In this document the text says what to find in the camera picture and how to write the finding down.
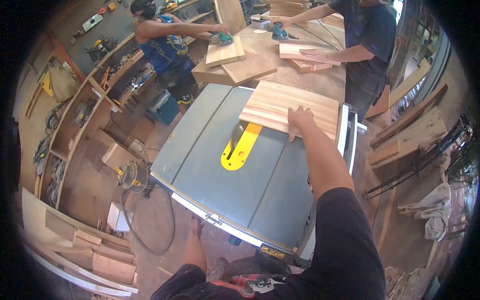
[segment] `workbench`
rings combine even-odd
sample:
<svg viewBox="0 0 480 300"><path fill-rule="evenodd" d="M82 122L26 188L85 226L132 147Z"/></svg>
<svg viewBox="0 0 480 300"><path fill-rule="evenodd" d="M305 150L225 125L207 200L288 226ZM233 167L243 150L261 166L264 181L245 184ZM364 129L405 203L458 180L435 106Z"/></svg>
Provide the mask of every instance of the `workbench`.
<svg viewBox="0 0 480 300"><path fill-rule="evenodd" d="M256 34L253 32L255 29L257 28L248 26L239 31L235 36L241 37L243 45L251 47L264 56L265 59L273 62L277 67L277 72L261 76L242 84L242 86L256 88L260 80L267 80L321 94L337 100L340 104L343 103L345 98L345 64L320 71L299 73L291 67L286 60L280 58L278 54L278 41L272 40L272 33ZM309 24L306 30L321 37L336 48L342 49L340 44L321 25ZM329 28L329 30L344 46L345 33L333 28ZM288 27L287 32L303 41L321 42L319 38L299 27ZM235 86L235 83L227 72L223 70L222 66L207 68L205 66L205 59L192 70L192 74L197 82Z"/></svg>

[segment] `stack of boards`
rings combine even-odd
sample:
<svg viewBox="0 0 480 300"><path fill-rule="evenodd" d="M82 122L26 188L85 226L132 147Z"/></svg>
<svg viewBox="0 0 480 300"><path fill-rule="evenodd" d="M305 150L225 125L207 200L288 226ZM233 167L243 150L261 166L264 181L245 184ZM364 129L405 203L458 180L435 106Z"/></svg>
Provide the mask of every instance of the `stack of boards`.
<svg viewBox="0 0 480 300"><path fill-rule="evenodd" d="M73 284L107 298L138 293L129 242L89 227L22 191L25 249L39 264Z"/></svg>
<svg viewBox="0 0 480 300"><path fill-rule="evenodd" d="M267 0L270 4L270 20L278 17L293 17L302 12L306 12L310 6L310 0L299 0L298 2L288 2L288 0ZM308 28L308 22L297 23L298 26Z"/></svg>

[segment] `wood offcut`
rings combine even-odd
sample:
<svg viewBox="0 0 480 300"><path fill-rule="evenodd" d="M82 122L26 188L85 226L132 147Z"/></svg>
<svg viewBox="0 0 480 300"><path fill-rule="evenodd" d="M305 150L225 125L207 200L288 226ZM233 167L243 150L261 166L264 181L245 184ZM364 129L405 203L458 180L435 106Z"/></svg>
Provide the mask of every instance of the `wood offcut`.
<svg viewBox="0 0 480 300"><path fill-rule="evenodd" d="M288 85L260 81L239 119L288 133L288 108L299 105L312 110L315 124L335 142L338 102Z"/></svg>
<svg viewBox="0 0 480 300"><path fill-rule="evenodd" d="M228 46L220 46L217 42L212 42L208 45L207 57L205 65L207 67L214 67L223 63L234 62L237 60L244 60L245 52L239 36L233 37L233 44Z"/></svg>

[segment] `wooden plank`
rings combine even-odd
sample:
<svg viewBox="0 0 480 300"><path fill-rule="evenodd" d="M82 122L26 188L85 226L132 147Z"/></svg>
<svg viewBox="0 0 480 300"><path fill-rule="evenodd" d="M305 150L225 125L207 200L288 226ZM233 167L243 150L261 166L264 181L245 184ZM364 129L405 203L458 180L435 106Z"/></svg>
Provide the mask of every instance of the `wooden plank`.
<svg viewBox="0 0 480 300"><path fill-rule="evenodd" d="M220 24L230 25L230 33L236 34L247 27L240 1L214 0L216 18Z"/></svg>
<svg viewBox="0 0 480 300"><path fill-rule="evenodd" d="M299 73L331 69L333 67L332 64L323 63L323 62L308 61L308 60L292 60L292 59L285 59L285 60Z"/></svg>
<svg viewBox="0 0 480 300"><path fill-rule="evenodd" d="M119 248L112 247L105 243L102 243L100 245L100 249L98 250L98 252L100 254L104 254L106 256L113 257L128 263L133 263L133 260L135 258L135 254L133 254L132 252L124 252Z"/></svg>
<svg viewBox="0 0 480 300"><path fill-rule="evenodd" d="M222 64L237 85L276 72L276 66L252 48L245 49L245 60Z"/></svg>
<svg viewBox="0 0 480 300"><path fill-rule="evenodd" d="M64 239L73 241L75 227L48 211L45 212L45 227L60 235Z"/></svg>
<svg viewBox="0 0 480 300"><path fill-rule="evenodd" d="M375 106L370 106L365 114L365 119L374 117L379 114L383 114L387 110L389 110L389 103L390 103L390 85L387 84L380 95L380 99L378 99L377 104Z"/></svg>
<svg viewBox="0 0 480 300"><path fill-rule="evenodd" d="M134 264L119 261L98 253L93 254L93 273L103 278L110 278L121 283L131 284L136 269L137 266Z"/></svg>
<svg viewBox="0 0 480 300"><path fill-rule="evenodd" d="M397 155L398 153L400 153L400 141L392 141L370 154L369 162L371 165L373 165L389 157Z"/></svg>
<svg viewBox="0 0 480 300"><path fill-rule="evenodd" d="M90 242L94 245L97 245L97 246L100 246L100 243L102 242L102 239L99 238L99 237L96 237L95 235L91 234L91 233L87 233L81 229L77 229L75 231L75 236L76 237L79 237L87 242Z"/></svg>
<svg viewBox="0 0 480 300"><path fill-rule="evenodd" d="M444 84L436 87L421 103L416 105L411 111L407 112L395 123L379 132L370 142L371 147L376 147L390 137L399 133L415 121L428 107L434 105L447 91L448 86Z"/></svg>
<svg viewBox="0 0 480 300"><path fill-rule="evenodd" d="M62 277L63 279L66 279L80 287L85 287L93 291L99 291L102 293L114 295L114 296L123 296L123 297L129 297L132 295L132 292L124 291L124 290L119 290L115 288L110 288L101 284L98 284L94 282L93 280L87 280L87 279L82 279L76 276L73 276L69 274L68 272L59 269L58 267L54 266L52 263L48 262L45 258L41 257L37 253L35 253L32 249L29 247L25 246L25 249L27 253L32 256L38 263L40 263L42 266L47 268L48 270L52 271L53 273L57 274L58 276Z"/></svg>
<svg viewBox="0 0 480 300"><path fill-rule="evenodd" d="M41 217L42 216L42 210L43 211L49 211L49 212L53 213L54 215L56 215L57 217L59 217L60 219L62 219L63 221L67 222L68 224L70 224L70 225L72 225L76 228L79 228L79 229L81 229L85 232L93 233L96 236L103 239L104 241L107 240L107 241L109 241L113 244L118 244L118 245L121 245L123 247L129 247L129 245L130 245L130 242L128 240L117 238L117 237L112 236L108 233L96 230L95 228L92 228L88 225L85 225L84 223L79 222L79 221L77 221L73 218L70 218L69 216L61 213L60 211L56 210L55 208L51 207L50 205L44 203L43 201L41 201L40 199L35 197L26 188L22 188L22 215L23 215L23 218L24 218L24 229L26 231L27 231L27 228L30 228L30 227L46 228L45 227L45 213L43 213L43 217ZM60 239L62 241L67 242L66 245L62 245L62 244L58 244L58 245L65 246L65 247L71 247L72 246L71 241L63 239L58 234L56 234L55 232L51 231L48 228L47 228L47 230L55 235L54 240L55 239ZM41 240L41 241L43 243L46 243L46 244L57 244L55 242L48 242L48 241L44 241L44 240Z"/></svg>
<svg viewBox="0 0 480 300"><path fill-rule="evenodd" d="M401 143L400 153L372 165L372 169L385 166L397 159L418 151L419 146L425 142L441 139L447 133L444 120L438 107L433 107L425 115L421 116L413 124L391 137L385 143L399 140Z"/></svg>
<svg viewBox="0 0 480 300"><path fill-rule="evenodd" d="M223 63L233 62L245 59L245 52L239 36L233 37L233 44L228 46L220 46L217 42L208 45L207 57L205 64L211 68Z"/></svg>
<svg viewBox="0 0 480 300"><path fill-rule="evenodd" d="M338 61L321 61L317 59L308 58L300 53L303 49L318 49L325 52L334 52L331 46L317 42L305 42L299 40L289 39L287 41L281 41L280 44L280 57L283 59L295 59L295 60L311 60L317 62L328 63L339 66L341 62Z"/></svg>
<svg viewBox="0 0 480 300"><path fill-rule="evenodd" d="M312 110L315 124L335 142L338 102L292 86L260 81L239 119L287 133L288 108L299 105Z"/></svg>
<svg viewBox="0 0 480 300"><path fill-rule="evenodd" d="M395 90L390 93L389 108L403 98L409 91L413 89L417 83L427 75L430 70L430 64L426 59L422 59L420 67L410 74Z"/></svg>
<svg viewBox="0 0 480 300"><path fill-rule="evenodd" d="M115 142L103 155L102 161L112 168L112 170L116 170L117 166L124 165L128 161L134 161L139 165L144 165L144 162L137 158L132 153L128 152L122 145Z"/></svg>

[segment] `person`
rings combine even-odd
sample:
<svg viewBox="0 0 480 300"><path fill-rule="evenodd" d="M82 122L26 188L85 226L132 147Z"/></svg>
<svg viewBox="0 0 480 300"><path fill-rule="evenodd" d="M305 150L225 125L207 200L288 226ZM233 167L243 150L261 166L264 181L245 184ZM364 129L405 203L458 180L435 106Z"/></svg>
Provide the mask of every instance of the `person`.
<svg viewBox="0 0 480 300"><path fill-rule="evenodd" d="M273 22L281 22L283 30L294 23L321 19L335 12L344 17L346 49L332 53L301 50L301 53L320 61L347 63L345 102L357 109L361 122L385 87L396 34L396 21L390 5L381 0L334 0Z"/></svg>
<svg viewBox="0 0 480 300"><path fill-rule="evenodd" d="M206 282L200 220L191 223L183 265L151 296L159 299L368 299L386 298L382 263L347 165L310 109L288 110L290 142L300 133L316 204L315 248L301 274L242 274Z"/></svg>
<svg viewBox="0 0 480 300"><path fill-rule="evenodd" d="M159 88L167 89L177 100L179 110L185 114L200 90L192 75L195 64L188 56L183 36L208 40L212 32L229 32L228 24L184 23L173 14L157 17L153 0L134 0L130 11L140 18L135 39L156 72Z"/></svg>

